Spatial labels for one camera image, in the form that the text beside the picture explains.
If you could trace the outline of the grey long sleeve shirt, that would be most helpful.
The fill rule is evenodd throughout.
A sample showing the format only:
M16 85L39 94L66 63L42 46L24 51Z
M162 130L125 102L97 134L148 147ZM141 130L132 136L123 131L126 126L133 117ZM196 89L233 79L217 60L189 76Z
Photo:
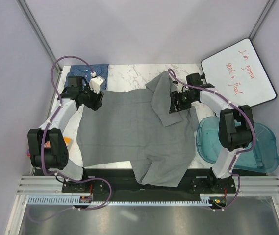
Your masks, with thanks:
M138 183L178 186L195 137L189 110L169 112L174 90L165 71L143 89L105 91L96 111L84 108L76 138L83 166L129 161Z

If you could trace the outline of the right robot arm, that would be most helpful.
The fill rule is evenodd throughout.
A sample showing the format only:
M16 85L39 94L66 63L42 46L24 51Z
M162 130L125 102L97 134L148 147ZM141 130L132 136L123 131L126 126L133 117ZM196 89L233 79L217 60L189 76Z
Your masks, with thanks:
M170 92L170 114L187 110L192 103L199 102L219 117L218 138L222 149L211 169L214 176L207 180L208 189L217 193L225 186L223 179L233 175L240 154L251 151L256 144L252 109L248 105L237 106L212 84L203 83L204 75L193 73L182 82L172 69L168 69L168 74L176 86L176 90Z

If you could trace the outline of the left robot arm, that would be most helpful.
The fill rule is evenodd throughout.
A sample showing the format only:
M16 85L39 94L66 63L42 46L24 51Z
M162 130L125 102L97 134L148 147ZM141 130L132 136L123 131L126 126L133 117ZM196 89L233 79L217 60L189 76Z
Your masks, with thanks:
M83 176L83 168L69 159L63 132L80 106L94 111L102 106L103 83L104 79L100 76L89 82L85 77L70 76L68 86L61 93L56 93L57 104L48 119L27 134L32 166L41 169L45 176L56 175L73 181L73 187L78 192L86 192L90 181Z

